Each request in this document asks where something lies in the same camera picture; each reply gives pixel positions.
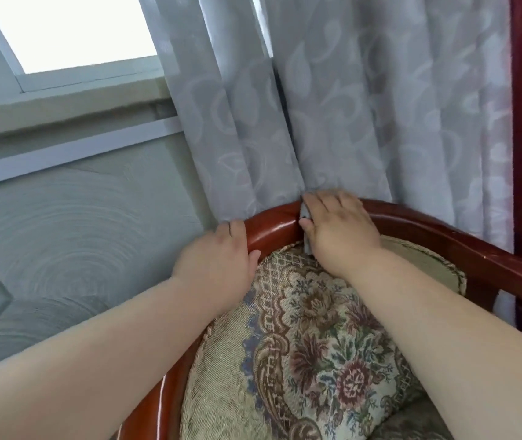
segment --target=window frame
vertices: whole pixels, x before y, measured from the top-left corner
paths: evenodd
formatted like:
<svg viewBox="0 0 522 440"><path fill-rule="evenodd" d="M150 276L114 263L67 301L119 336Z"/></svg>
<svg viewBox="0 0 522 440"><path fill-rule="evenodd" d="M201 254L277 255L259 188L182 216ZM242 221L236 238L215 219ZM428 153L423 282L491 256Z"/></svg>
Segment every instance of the window frame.
<svg viewBox="0 0 522 440"><path fill-rule="evenodd" d="M0 30L0 105L162 76L157 56L25 74Z"/></svg>

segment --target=curved wooden backrest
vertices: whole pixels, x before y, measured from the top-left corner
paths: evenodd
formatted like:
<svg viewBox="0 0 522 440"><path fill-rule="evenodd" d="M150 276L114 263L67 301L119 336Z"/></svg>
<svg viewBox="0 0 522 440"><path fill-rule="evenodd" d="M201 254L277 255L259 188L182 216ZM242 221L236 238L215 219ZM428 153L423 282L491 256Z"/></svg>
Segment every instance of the curved wooden backrest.
<svg viewBox="0 0 522 440"><path fill-rule="evenodd" d="M364 200L365 209L383 235L419 244L457 265L467 275L467 298L491 310L500 289L522 298L522 259L447 226L438 219L399 205ZM303 238L298 224L300 202L267 210L247 221L249 251L261 258ZM123 440L179 440L179 424L188 375L201 337L164 379L143 399L119 431Z"/></svg>

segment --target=gray curtain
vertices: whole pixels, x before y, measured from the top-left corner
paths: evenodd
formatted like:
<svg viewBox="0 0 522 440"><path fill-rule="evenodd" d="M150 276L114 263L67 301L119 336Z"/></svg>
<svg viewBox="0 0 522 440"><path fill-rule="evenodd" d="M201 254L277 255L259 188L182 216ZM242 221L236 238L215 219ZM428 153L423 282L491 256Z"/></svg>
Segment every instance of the gray curtain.
<svg viewBox="0 0 522 440"><path fill-rule="evenodd" d="M218 219L343 187L513 248L508 0L140 1Z"/></svg>

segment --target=person's left hand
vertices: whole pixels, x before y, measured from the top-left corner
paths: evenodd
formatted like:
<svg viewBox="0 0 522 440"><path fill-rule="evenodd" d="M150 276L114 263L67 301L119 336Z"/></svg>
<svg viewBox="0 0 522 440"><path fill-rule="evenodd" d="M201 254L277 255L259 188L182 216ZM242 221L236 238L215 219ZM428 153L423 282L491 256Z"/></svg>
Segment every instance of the person's left hand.
<svg viewBox="0 0 522 440"><path fill-rule="evenodd" d="M221 223L184 248L172 278L215 306L217 314L234 308L249 291L261 252L247 250L243 221Z"/></svg>

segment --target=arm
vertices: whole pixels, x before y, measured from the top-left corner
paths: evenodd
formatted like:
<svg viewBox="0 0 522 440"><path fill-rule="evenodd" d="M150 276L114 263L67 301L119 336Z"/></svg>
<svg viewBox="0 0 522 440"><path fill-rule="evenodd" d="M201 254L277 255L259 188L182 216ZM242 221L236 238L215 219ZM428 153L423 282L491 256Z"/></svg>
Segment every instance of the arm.
<svg viewBox="0 0 522 440"><path fill-rule="evenodd" d="M389 331L455 439L522 438L522 333L384 250L354 196L304 200L316 258Z"/></svg>
<svg viewBox="0 0 522 440"><path fill-rule="evenodd" d="M0 362L0 438L106 439L213 318L248 291L260 252L221 224L171 279Z"/></svg>

